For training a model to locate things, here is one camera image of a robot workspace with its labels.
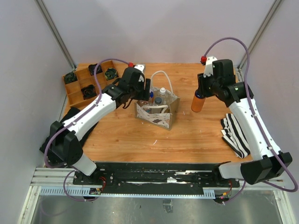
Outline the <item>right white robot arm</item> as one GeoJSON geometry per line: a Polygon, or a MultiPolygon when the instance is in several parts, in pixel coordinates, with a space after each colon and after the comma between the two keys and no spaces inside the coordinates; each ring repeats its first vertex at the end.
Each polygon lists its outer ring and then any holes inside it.
{"type": "Polygon", "coordinates": [[[252,161],[225,162],[212,174],[214,185],[221,187],[230,178],[256,184],[278,178],[284,166],[292,162],[290,153],[283,153],[265,127],[258,112],[254,95],[244,82],[236,82],[233,63],[214,56],[205,59],[204,72],[198,74],[197,93],[202,98],[216,96],[236,118],[249,145],[252,161]]]}

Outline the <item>blue cap orange bottle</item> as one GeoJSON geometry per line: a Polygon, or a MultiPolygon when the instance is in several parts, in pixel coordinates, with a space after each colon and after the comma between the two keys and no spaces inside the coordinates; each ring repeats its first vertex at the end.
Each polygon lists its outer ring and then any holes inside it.
{"type": "Polygon", "coordinates": [[[206,98],[200,95],[199,90],[196,90],[192,100],[191,110],[193,112],[201,112],[206,98]]]}

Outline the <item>white cap clear bottle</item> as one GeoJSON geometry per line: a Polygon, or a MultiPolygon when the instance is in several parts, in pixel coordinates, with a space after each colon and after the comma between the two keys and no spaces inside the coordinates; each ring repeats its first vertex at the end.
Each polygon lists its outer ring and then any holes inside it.
{"type": "Polygon", "coordinates": [[[172,93],[166,90],[164,87],[156,92],[155,101],[161,105],[170,104],[172,100],[172,93]]]}

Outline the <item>black white striped cloth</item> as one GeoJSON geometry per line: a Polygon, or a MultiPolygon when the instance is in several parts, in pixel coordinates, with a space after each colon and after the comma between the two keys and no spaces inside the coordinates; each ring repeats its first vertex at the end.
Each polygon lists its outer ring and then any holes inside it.
{"type": "Polygon", "coordinates": [[[241,159],[251,154],[248,142],[242,128],[232,113],[227,113],[220,120],[222,126],[222,139],[234,151],[235,155],[241,159]]]}

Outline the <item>patterned canvas bag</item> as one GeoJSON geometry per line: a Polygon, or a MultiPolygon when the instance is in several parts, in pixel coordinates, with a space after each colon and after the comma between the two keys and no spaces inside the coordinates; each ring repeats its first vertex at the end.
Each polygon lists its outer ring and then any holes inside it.
{"type": "Polygon", "coordinates": [[[166,130],[171,130],[176,119],[180,98],[174,93],[171,80],[163,70],[156,71],[150,78],[149,100],[139,100],[135,103],[135,118],[148,122],[166,130]],[[165,86],[153,86],[157,74],[165,75],[169,89],[165,86]]]}

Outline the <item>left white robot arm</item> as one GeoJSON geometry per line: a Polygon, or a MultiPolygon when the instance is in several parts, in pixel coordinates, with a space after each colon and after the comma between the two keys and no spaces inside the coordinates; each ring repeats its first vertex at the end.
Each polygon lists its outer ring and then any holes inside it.
{"type": "Polygon", "coordinates": [[[96,164],[84,154],[80,141],[103,117],[119,107],[128,108],[133,100],[148,100],[150,79],[144,75],[145,65],[127,67],[122,77],[106,86],[102,93],[85,109],[63,123],[54,122],[50,127],[50,140],[44,155],[52,151],[63,164],[84,174],[84,180],[94,185],[100,180],[96,164]]]}

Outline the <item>wooden compartment tray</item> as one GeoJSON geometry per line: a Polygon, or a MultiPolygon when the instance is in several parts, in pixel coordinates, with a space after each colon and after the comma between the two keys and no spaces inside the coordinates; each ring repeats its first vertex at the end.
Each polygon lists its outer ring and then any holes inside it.
{"type": "Polygon", "coordinates": [[[121,77],[120,72],[117,70],[112,60],[105,61],[100,66],[98,66],[96,70],[96,77],[94,77],[95,67],[96,64],[80,64],[76,68],[76,70],[73,71],[76,74],[78,80],[70,84],[64,83],[69,106],[76,108],[87,106],[96,99],[96,97],[99,95],[100,89],[104,89],[107,85],[112,84],[116,79],[121,77]],[[115,68],[118,71],[119,77],[107,81],[104,73],[108,68],[115,68]],[[84,100],[81,89],[91,84],[94,85],[97,96],[84,100]]]}

